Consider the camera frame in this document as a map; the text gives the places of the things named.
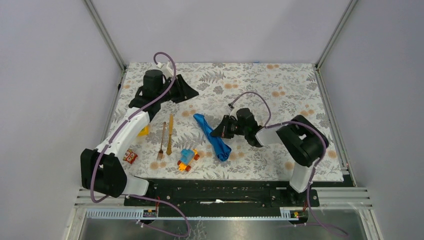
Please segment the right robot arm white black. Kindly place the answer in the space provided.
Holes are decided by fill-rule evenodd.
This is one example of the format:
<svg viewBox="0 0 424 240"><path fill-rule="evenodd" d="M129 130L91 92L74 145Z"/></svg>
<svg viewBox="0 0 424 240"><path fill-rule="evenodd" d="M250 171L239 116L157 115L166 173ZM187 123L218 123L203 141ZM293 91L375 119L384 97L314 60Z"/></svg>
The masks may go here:
<svg viewBox="0 0 424 240"><path fill-rule="evenodd" d="M224 115L221 123L211 131L211 136L231 139L243 136L249 145L263 147L282 144L294 160L294 169L289 181L287 201L293 206L301 205L306 199L306 190L312 184L314 168L329 147L327 137L303 115L290 121L261 126L248 108L241 108L236 116Z"/></svg>

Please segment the blue cloth napkin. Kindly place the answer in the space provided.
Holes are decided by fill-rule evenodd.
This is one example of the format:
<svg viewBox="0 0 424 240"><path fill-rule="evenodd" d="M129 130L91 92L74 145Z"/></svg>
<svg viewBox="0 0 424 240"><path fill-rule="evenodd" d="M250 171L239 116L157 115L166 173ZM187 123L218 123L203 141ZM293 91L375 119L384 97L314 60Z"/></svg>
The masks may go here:
<svg viewBox="0 0 424 240"><path fill-rule="evenodd" d="M213 129L207 123L205 116L199 113L195 113L193 118L196 120L201 130L205 134L209 143L212 145L216 157L221 161L225 162L229 159L232 149L224 143L220 137L212 136Z"/></svg>

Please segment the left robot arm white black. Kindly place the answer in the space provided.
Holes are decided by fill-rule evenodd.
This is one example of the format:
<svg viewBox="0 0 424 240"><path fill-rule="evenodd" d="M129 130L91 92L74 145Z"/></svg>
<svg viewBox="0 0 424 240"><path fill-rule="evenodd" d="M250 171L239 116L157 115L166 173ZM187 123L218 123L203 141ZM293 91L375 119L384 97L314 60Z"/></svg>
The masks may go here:
<svg viewBox="0 0 424 240"><path fill-rule="evenodd" d="M145 72L140 86L128 105L118 127L95 149L84 149L80 155L82 187L117 198L136 195L144 206L152 204L155 192L149 181L125 172L125 153L139 132L160 111L161 104L175 104L190 100L199 92L188 85L181 74L165 74L158 69Z"/></svg>

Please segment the gold fork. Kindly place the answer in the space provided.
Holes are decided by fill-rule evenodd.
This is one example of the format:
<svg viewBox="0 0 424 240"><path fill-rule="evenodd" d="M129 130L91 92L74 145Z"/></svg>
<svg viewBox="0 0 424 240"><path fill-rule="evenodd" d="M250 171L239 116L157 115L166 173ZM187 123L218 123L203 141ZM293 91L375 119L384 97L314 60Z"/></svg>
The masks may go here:
<svg viewBox="0 0 424 240"><path fill-rule="evenodd" d="M159 148L159 151L157 153L157 158L156 158L157 161L161 161L162 158L163 158L163 155L164 155L163 146L164 146L166 126L167 126L167 123L164 121L163 124L162 124L160 148Z"/></svg>

